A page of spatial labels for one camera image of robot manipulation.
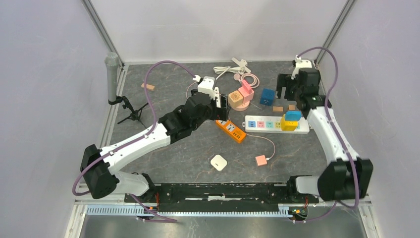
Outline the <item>long white power strip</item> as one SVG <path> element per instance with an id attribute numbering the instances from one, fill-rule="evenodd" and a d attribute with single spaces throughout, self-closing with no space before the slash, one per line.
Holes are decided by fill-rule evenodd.
<path id="1" fill-rule="evenodd" d="M 304 118 L 300 118 L 294 131 L 285 131 L 281 128 L 279 116 L 253 116 L 246 115 L 242 127 L 246 132 L 252 133 L 283 133 L 283 134 L 308 134 L 310 125 Z"/>

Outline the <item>orange power strip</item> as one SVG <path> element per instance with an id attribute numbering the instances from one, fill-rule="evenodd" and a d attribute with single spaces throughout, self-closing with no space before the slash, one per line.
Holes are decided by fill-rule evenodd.
<path id="1" fill-rule="evenodd" d="M 215 124 L 224 131 L 227 135 L 229 135 L 235 142 L 242 143 L 245 139 L 246 134 L 242 131 L 238 126 L 236 126 L 233 122 L 229 119 L 227 121 L 223 120 L 216 120 Z"/>

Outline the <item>white square adapter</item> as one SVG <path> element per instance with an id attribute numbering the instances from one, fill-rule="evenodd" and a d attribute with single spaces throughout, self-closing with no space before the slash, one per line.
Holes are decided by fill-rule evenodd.
<path id="1" fill-rule="evenodd" d="M 228 164 L 228 162 L 219 154 L 215 155 L 210 164 L 219 172 L 221 172 Z"/>

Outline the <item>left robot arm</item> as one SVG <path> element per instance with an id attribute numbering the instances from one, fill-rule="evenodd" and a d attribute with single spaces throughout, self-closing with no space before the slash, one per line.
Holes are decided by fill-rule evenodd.
<path id="1" fill-rule="evenodd" d="M 156 189 L 147 176 L 125 173 L 121 169 L 156 149 L 190 136 L 207 120 L 226 121 L 229 111 L 227 95 L 212 99 L 206 93 L 195 92 L 185 104 L 165 114 L 144 131 L 107 147 L 97 148 L 94 144 L 86 147 L 77 181 L 85 181 L 86 193 L 93 199 L 114 192 L 131 193 L 144 202 L 150 202 Z"/>

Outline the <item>pink charger plug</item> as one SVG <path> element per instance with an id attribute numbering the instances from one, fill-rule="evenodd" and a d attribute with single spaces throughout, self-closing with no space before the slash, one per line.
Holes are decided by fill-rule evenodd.
<path id="1" fill-rule="evenodd" d="M 259 156 L 255 156 L 255 161 L 256 161 L 256 165 L 259 166 L 264 166 L 267 164 L 267 158 L 265 155 L 259 155 Z"/>

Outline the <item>light blue adapter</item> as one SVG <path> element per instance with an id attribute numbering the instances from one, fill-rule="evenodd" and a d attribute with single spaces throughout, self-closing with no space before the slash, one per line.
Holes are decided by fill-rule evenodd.
<path id="1" fill-rule="evenodd" d="M 284 115 L 286 121 L 299 121 L 301 117 L 302 113 L 300 111 L 287 111 Z"/>

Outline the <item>yellow cube adapter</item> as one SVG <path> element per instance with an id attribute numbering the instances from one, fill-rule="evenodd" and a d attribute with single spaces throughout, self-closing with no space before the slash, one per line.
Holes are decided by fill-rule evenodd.
<path id="1" fill-rule="evenodd" d="M 298 121 L 286 120 L 286 115 L 283 115 L 280 121 L 280 128 L 282 131 L 295 131 L 299 126 Z"/>

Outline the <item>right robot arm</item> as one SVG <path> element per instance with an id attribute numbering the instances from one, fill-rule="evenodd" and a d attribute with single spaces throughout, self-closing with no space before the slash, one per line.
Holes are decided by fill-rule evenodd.
<path id="1" fill-rule="evenodd" d="M 279 74 L 276 89 L 285 90 L 284 99 L 295 101 L 303 117 L 315 131 L 324 150 L 327 167 L 320 176 L 291 176 L 286 196 L 292 202 L 306 194 L 324 201 L 365 198 L 373 172 L 370 159 L 363 159 L 352 148 L 339 128 L 332 104 L 319 92 L 320 72 L 300 68 L 295 75 Z"/>

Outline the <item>dark blue cube adapter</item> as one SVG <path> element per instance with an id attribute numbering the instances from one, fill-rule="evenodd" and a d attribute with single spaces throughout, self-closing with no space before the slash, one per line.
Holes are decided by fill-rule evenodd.
<path id="1" fill-rule="evenodd" d="M 276 96 L 276 92 L 274 90 L 264 88 L 262 90 L 260 104 L 266 105 L 266 106 L 272 106 L 275 96 Z"/>

